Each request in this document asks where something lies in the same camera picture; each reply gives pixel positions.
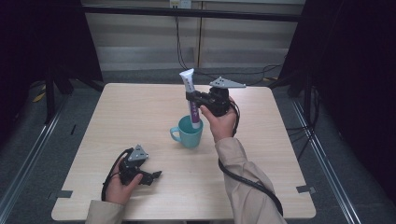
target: beige sleeve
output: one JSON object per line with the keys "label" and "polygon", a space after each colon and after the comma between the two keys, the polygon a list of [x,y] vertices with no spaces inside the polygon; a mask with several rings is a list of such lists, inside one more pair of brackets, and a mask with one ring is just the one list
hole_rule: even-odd
{"label": "beige sleeve", "polygon": [[[236,138],[224,138],[216,143],[216,151],[224,167],[253,182],[261,182],[274,192],[268,176],[253,162],[248,161],[241,143]],[[274,202],[263,192],[224,175],[224,184],[233,209],[235,224],[286,223],[277,212]]]}
{"label": "beige sleeve", "polygon": [[124,215],[124,206],[117,203],[108,203],[92,200],[86,224],[119,224]]}

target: black cable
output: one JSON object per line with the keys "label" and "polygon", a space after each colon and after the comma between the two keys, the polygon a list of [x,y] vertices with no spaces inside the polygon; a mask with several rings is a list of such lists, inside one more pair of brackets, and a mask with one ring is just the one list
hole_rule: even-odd
{"label": "black cable", "polygon": [[[235,111],[236,114],[236,121],[235,121],[235,125],[233,126],[233,136],[236,134],[236,129],[238,128],[238,124],[239,124],[239,119],[240,119],[240,111],[239,111],[239,107],[235,102],[231,103],[231,109],[233,109]],[[261,185],[259,183],[255,183],[249,179],[246,179],[240,175],[236,175],[232,172],[230,172],[229,170],[227,170],[227,168],[224,167],[224,165],[222,164],[222,162],[218,161],[219,163],[219,168],[220,170],[226,174],[227,176],[229,176],[230,178],[239,181],[241,183],[244,183],[248,186],[253,187],[254,189],[257,189],[263,193],[265,193],[266,195],[268,195],[268,197],[270,197],[272,199],[272,201],[274,202],[274,204],[276,205],[277,211],[279,212],[279,214],[281,216],[283,216],[283,208],[282,208],[282,203],[280,202],[280,200],[275,196],[275,194],[267,189],[264,185]]]}
{"label": "black cable", "polygon": [[282,66],[282,65],[283,65],[283,64],[270,64],[270,65],[265,66],[265,67],[262,69],[262,77],[261,77],[259,80],[255,81],[255,82],[253,82],[253,83],[247,84],[247,86],[254,86],[254,85],[256,85],[256,84],[261,83],[262,80],[265,78],[265,73],[266,73],[266,72],[272,71],[272,70],[274,70],[274,69],[276,69],[276,68],[278,68],[279,66]]}
{"label": "black cable", "polygon": [[311,138],[312,138],[312,133],[309,134],[308,139],[306,139],[306,142],[305,142],[305,144],[304,144],[304,146],[303,146],[303,149],[301,150],[301,152],[299,153],[299,155],[298,155],[298,157],[297,157],[297,161],[300,161],[300,158],[303,156],[303,153],[304,153],[304,151],[305,151],[305,149],[306,149],[306,146],[308,146],[308,143],[309,143],[309,141],[311,140]]}
{"label": "black cable", "polygon": [[289,75],[287,75],[286,77],[282,77],[280,79],[278,79],[275,82],[272,82],[271,84],[269,84],[267,87],[271,90],[273,90],[274,88],[280,87],[280,86],[286,86],[289,85],[291,81],[293,81],[295,78],[297,78],[297,76],[299,76],[302,72],[300,70],[294,70],[292,72],[290,72]]}
{"label": "black cable", "polygon": [[314,134],[317,122],[318,122],[318,116],[319,116],[319,108],[320,108],[320,98],[318,97],[318,90],[313,87],[314,89],[314,106],[315,106],[315,116],[314,120],[311,123],[310,127],[308,127],[307,133],[309,134],[308,139],[306,140],[303,149],[300,151],[299,155],[297,156],[297,161],[300,161],[300,158],[303,156],[306,147],[308,146],[309,141],[311,141],[312,136]]}
{"label": "black cable", "polygon": [[228,76],[228,75],[258,75],[258,74],[261,74],[262,71],[260,71],[260,72],[250,72],[250,73],[246,73],[246,72],[204,73],[204,72],[197,71],[196,73],[197,73],[197,75],[219,75],[219,76]]}
{"label": "black cable", "polygon": [[301,133],[303,130],[304,130],[304,129],[301,129],[300,131],[298,131],[298,132],[296,132],[296,133],[290,133],[290,134],[289,134],[289,137],[292,137],[292,136],[294,136],[294,135],[296,135],[296,134],[298,134],[298,133]]}
{"label": "black cable", "polygon": [[303,130],[303,129],[307,129],[307,128],[308,128],[308,126],[301,126],[298,128],[286,128],[286,130],[293,131],[293,130]]}
{"label": "black cable", "polygon": [[177,59],[178,63],[183,69],[189,70],[189,67],[184,63],[183,55],[181,53],[180,36],[178,34],[178,17],[175,16],[176,31],[177,31]]}
{"label": "black cable", "polygon": [[103,183],[103,187],[102,187],[102,201],[105,202],[106,201],[106,191],[107,191],[107,187],[108,184],[110,183],[111,177],[113,177],[114,175],[117,175],[119,173],[115,173],[115,174],[111,174],[113,173],[114,168],[116,167],[117,163],[119,162],[119,160],[121,159],[121,157],[126,154],[129,153],[131,150],[134,150],[133,148],[129,148],[129,149],[125,149],[120,155],[119,157],[116,159],[116,161],[114,162],[113,166],[110,169],[110,172],[108,173],[105,183]]}
{"label": "black cable", "polygon": [[303,133],[300,137],[298,137],[298,138],[294,139],[293,141],[291,141],[291,143],[293,144],[293,143],[297,142],[298,140],[300,140],[300,139],[302,139],[304,137],[305,137],[305,133]]}
{"label": "black cable", "polygon": [[272,199],[272,201],[274,202],[279,214],[281,216],[283,216],[282,203],[280,202],[280,200],[275,196],[275,194],[271,190],[267,189],[264,185],[255,183],[255,182],[253,182],[253,181],[251,181],[249,179],[246,179],[246,178],[244,178],[244,177],[242,177],[240,175],[236,175],[236,174],[231,173],[229,170],[227,170],[227,168],[224,167],[224,165],[221,163],[220,160],[219,160],[219,168],[224,174],[226,174],[230,178],[232,178],[232,179],[234,179],[236,181],[239,181],[241,183],[244,183],[244,184],[246,184],[248,186],[251,186],[254,189],[257,189],[257,190],[265,193],[266,195],[268,195],[268,197],[270,197]]}
{"label": "black cable", "polygon": [[194,74],[196,74],[196,75],[201,75],[201,76],[206,76],[206,77],[210,77],[210,78],[212,78],[213,80],[217,79],[216,77],[212,77],[212,75],[215,75],[215,74],[200,73],[200,72],[197,72],[197,71],[194,71]]}

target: person's left hand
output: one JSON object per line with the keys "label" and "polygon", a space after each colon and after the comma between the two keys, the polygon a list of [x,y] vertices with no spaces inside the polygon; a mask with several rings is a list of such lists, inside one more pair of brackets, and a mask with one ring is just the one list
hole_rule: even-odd
{"label": "person's left hand", "polygon": [[[116,174],[119,172],[119,165],[122,160],[119,160],[112,174]],[[122,185],[120,181],[120,175],[113,175],[111,177],[110,183],[108,183],[106,191],[106,201],[110,203],[126,205],[131,198],[132,191],[134,190],[134,188],[136,188],[137,185],[139,185],[142,177],[142,174],[138,174],[134,177],[131,183],[129,183],[129,185],[125,186]]]}

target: wooden table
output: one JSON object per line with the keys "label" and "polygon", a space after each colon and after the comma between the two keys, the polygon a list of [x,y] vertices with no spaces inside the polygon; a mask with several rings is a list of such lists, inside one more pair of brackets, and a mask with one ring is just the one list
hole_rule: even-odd
{"label": "wooden table", "polygon": [[[196,86],[208,92],[209,86]],[[270,89],[230,89],[241,119],[237,137],[249,160],[272,180],[285,218],[316,214],[309,193],[296,187],[305,181]],[[102,183],[113,162],[129,147],[140,144],[149,154],[141,169],[162,170],[151,186],[139,186],[126,207],[129,220],[232,219],[218,167],[209,123],[204,116],[200,145],[186,149],[169,129],[189,114],[183,85],[107,84],[92,115],[78,153],[64,182],[71,198],[59,198],[55,220],[84,220],[90,201],[100,200]]]}

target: electrical outlet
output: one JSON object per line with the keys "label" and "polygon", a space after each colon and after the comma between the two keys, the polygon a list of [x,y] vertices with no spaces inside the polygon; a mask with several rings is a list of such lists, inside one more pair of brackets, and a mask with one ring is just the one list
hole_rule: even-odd
{"label": "electrical outlet", "polygon": [[169,0],[170,8],[180,8],[180,0]]}
{"label": "electrical outlet", "polygon": [[180,8],[191,9],[191,0],[180,0]]}

